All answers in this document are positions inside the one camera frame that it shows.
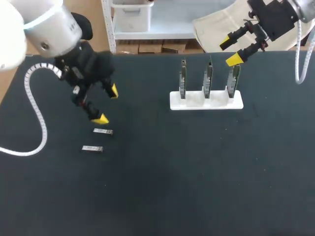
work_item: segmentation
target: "white holder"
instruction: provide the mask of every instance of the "white holder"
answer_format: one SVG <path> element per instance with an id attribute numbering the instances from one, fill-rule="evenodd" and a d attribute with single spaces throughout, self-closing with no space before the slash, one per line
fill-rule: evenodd
<path id="1" fill-rule="evenodd" d="M 210 91 L 210 99 L 201 91 L 186 91 L 186 99 L 181 99 L 179 91 L 170 93 L 171 110 L 240 110 L 243 109 L 241 93 L 235 91 L 234 98 L 229 98 L 225 90 Z"/>

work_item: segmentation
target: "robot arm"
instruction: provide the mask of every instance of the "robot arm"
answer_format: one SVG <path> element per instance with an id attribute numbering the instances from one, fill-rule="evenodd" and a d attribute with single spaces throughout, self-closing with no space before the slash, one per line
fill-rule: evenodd
<path id="1" fill-rule="evenodd" d="M 61 80 L 74 87 L 72 101 L 88 114 L 91 121 L 109 121 L 87 101 L 91 86 L 100 82 L 110 98 L 118 93 L 110 76 L 114 72 L 110 52 L 95 52 L 90 44 L 93 36 L 90 21 L 71 13 L 63 0 L 0 0 L 0 26 L 5 36 L 0 38 L 0 71 L 23 62 L 26 38 L 38 52 L 54 58 L 62 71 Z"/>
<path id="2" fill-rule="evenodd" d="M 248 57 L 259 49 L 264 51 L 268 47 L 267 40 L 275 41 L 294 28 L 294 23 L 301 20 L 307 23 L 315 18 L 314 0 L 272 0 L 265 4 L 264 0 L 248 0 L 252 11 L 249 17 L 252 20 L 245 22 L 245 26 L 228 34 L 220 45 L 222 50 L 235 44 L 237 40 L 247 32 L 254 33 L 256 43 L 239 50 L 226 60 L 229 66 L 244 63 Z"/>

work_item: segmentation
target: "small metal module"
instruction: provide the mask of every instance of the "small metal module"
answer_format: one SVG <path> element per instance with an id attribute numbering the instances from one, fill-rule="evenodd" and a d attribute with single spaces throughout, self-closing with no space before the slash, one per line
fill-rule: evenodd
<path id="1" fill-rule="evenodd" d="M 181 99 L 186 99 L 186 60 L 182 60 L 182 70 L 179 74 L 179 92 L 181 94 Z"/>
<path id="2" fill-rule="evenodd" d="M 207 99 L 210 98 L 212 74 L 213 74 L 213 67 L 212 67 L 212 62 L 210 58 L 208 66 L 204 73 L 204 78 L 203 78 L 203 92 L 204 92 L 205 98 Z"/>
<path id="3" fill-rule="evenodd" d="M 234 98 L 237 84 L 240 78 L 241 66 L 235 65 L 231 70 L 227 79 L 227 92 L 230 98 Z"/>
<path id="4" fill-rule="evenodd" d="M 83 146 L 82 151 L 87 152 L 103 152 L 103 147 Z"/>
<path id="5" fill-rule="evenodd" d="M 94 133 L 113 135 L 114 131 L 110 129 L 94 129 Z"/>

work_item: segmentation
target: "coiled cable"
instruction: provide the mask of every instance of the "coiled cable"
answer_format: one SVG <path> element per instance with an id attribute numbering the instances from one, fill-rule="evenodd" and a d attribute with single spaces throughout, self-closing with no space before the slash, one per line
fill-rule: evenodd
<path id="1" fill-rule="evenodd" d="M 55 67 L 54 65 L 52 64 L 48 64 L 48 63 L 38 63 L 34 66 L 32 66 L 26 73 L 25 77 L 24 77 L 24 87 L 25 87 L 25 91 L 26 91 L 26 94 L 30 100 L 30 103 L 36 113 L 36 116 L 38 118 L 38 121 L 39 121 L 39 124 L 40 124 L 40 127 L 41 127 L 41 130 L 42 130 L 42 140 L 41 140 L 41 143 L 40 145 L 38 146 L 38 148 L 36 148 L 35 150 L 33 151 L 29 151 L 29 152 L 19 152 L 19 151 L 12 151 L 12 150 L 9 150 L 9 149 L 6 149 L 6 148 L 3 148 L 3 147 L 0 147 L 0 151 L 1 152 L 5 152 L 7 154 L 10 154 L 10 155 L 14 155 L 14 156 L 32 156 L 32 155 L 35 155 L 37 153 L 39 153 L 46 145 L 47 143 L 47 127 L 46 127 L 46 123 L 45 123 L 45 120 L 44 120 L 44 117 L 43 115 L 41 114 L 36 102 L 35 102 L 35 99 L 32 95 L 32 91 L 31 91 L 31 87 L 30 87 L 30 78 L 32 76 L 32 74 L 38 70 L 38 69 L 49 69 L 49 70 L 52 70 L 58 78 L 61 77 L 62 75 L 62 72 L 57 68 Z"/>
<path id="2" fill-rule="evenodd" d="M 297 22 L 297 44 L 296 44 L 296 54 L 295 54 L 295 81 L 297 84 L 301 84 L 304 82 L 306 73 L 309 67 L 309 63 L 311 60 L 311 56 L 313 53 L 313 48 L 315 46 L 315 35 L 313 36 L 311 40 L 311 44 L 309 46 L 309 49 L 306 53 L 305 61 L 304 61 L 304 66 L 303 66 L 303 71 L 302 75 L 300 77 L 299 73 L 299 62 L 300 62 L 300 48 L 301 48 L 301 37 L 302 37 L 302 26 L 301 26 L 301 21 Z"/>

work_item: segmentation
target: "white bin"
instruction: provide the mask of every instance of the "white bin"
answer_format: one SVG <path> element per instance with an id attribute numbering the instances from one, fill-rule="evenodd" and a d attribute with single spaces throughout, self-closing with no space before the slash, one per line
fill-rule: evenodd
<path id="1" fill-rule="evenodd" d="M 116 24 L 122 32 L 146 32 L 151 26 L 154 2 L 148 0 L 113 0 Z"/>

